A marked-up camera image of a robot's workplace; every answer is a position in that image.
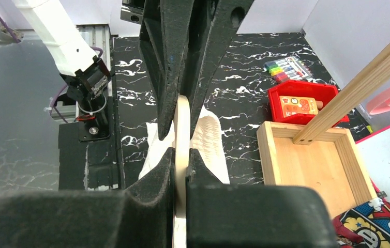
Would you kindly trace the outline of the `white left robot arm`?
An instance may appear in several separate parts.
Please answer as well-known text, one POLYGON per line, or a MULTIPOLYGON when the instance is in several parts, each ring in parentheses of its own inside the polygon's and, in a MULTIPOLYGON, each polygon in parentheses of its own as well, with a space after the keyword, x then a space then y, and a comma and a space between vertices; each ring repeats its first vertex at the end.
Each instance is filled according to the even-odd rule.
MULTIPOLYGON (((95 107, 112 75, 84 41, 59 1, 15 1, 49 50, 68 96, 81 106, 95 107)), ((204 99, 233 37, 252 1, 144 1, 139 50, 157 100, 158 137, 170 127, 177 100, 185 96, 193 135, 204 99)))

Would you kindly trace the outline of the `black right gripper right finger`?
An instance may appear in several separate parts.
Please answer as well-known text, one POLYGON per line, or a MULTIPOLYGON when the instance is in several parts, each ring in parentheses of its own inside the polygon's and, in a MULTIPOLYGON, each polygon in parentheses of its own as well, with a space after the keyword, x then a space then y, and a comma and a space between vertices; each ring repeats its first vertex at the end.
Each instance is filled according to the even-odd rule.
POLYGON ((320 195, 311 188, 224 184, 189 152, 188 247, 337 247, 320 195))

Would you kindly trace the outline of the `beige wooden hanger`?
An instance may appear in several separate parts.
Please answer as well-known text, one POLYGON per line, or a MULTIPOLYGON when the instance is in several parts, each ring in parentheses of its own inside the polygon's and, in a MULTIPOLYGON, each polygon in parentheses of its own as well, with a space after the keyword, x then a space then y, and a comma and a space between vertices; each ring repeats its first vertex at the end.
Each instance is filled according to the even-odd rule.
POLYGON ((174 119, 175 143, 175 212, 176 218, 186 216, 186 170, 190 150, 190 106, 187 97, 179 95, 174 119))

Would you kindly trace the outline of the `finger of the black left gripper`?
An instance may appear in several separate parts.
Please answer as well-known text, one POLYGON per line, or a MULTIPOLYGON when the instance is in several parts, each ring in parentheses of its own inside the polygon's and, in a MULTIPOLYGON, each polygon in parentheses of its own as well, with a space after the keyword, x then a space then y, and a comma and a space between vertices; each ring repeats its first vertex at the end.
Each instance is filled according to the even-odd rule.
POLYGON ((253 0, 195 1, 181 94, 190 106, 190 133, 197 126, 213 76, 253 0))
POLYGON ((157 131, 170 131, 182 84, 193 1, 145 1, 139 49, 156 98, 157 131))

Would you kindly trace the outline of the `white shorts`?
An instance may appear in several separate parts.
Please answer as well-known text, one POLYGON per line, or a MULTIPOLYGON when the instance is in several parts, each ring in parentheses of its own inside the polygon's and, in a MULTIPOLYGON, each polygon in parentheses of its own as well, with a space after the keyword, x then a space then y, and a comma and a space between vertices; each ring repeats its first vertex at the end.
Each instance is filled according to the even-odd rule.
MULTIPOLYGON (((156 167, 168 147, 175 147, 174 127, 164 140, 158 138, 157 124, 147 123, 148 151, 138 178, 141 179, 156 167)), ((219 118, 202 107, 190 147, 197 149, 206 167, 224 184, 229 184, 229 173, 224 154, 219 118)))

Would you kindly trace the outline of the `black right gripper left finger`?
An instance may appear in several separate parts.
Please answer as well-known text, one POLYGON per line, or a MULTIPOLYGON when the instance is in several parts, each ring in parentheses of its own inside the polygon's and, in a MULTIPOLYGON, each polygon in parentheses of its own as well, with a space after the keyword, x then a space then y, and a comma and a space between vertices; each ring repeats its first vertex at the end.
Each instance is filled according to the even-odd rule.
POLYGON ((172 247, 174 148, 124 190, 0 198, 0 247, 172 247))

